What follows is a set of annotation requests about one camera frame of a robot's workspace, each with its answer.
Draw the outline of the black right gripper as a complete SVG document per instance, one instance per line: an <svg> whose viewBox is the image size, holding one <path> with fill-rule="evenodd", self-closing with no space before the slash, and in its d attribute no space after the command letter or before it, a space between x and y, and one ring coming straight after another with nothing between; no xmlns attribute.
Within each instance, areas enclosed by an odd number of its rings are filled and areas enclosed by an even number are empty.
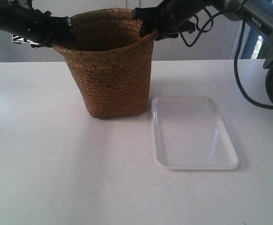
<svg viewBox="0 0 273 225"><path fill-rule="evenodd" d="M156 40L177 38L180 32L193 33L195 23L189 19L210 5L210 0L164 0L157 7L136 7L132 18L143 21L139 30L141 38L151 34Z"/></svg>

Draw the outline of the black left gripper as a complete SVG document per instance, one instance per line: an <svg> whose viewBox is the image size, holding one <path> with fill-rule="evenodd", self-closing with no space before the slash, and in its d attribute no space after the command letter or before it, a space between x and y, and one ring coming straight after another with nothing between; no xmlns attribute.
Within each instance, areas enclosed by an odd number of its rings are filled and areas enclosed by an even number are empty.
<svg viewBox="0 0 273 225"><path fill-rule="evenodd" d="M54 43L75 43L71 18L51 16L30 6L9 4L8 32L32 41L33 47L51 47Z"/></svg>

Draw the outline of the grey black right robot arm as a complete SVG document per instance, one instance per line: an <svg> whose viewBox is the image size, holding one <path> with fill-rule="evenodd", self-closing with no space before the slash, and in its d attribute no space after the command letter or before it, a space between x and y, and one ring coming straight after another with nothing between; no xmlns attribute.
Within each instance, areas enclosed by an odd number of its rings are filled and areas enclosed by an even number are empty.
<svg viewBox="0 0 273 225"><path fill-rule="evenodd" d="M142 20L139 36L144 37L157 31L156 40L182 37L183 32L198 31L198 36L206 32L205 26L199 28L190 22L190 18L197 13L212 6L218 13L211 15L207 22L213 23L219 15L224 15L231 21L241 21L241 33L234 57L234 74L237 86L243 97L251 104L273 110L273 4L266 0L163 0L156 7L138 8L133 10L133 19ZM257 31L270 46L269 54L263 64L267 70L265 89L270 105L265 105L253 100L244 90L239 73L238 58L241 50L245 26L249 25Z"/></svg>

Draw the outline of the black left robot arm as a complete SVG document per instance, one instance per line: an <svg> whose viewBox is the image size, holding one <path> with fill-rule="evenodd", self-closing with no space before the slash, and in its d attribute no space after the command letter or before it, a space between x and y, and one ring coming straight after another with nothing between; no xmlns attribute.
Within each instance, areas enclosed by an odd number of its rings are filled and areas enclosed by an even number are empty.
<svg viewBox="0 0 273 225"><path fill-rule="evenodd" d="M23 39L32 48L75 42L71 18L34 9L30 0L0 0L0 30Z"/></svg>

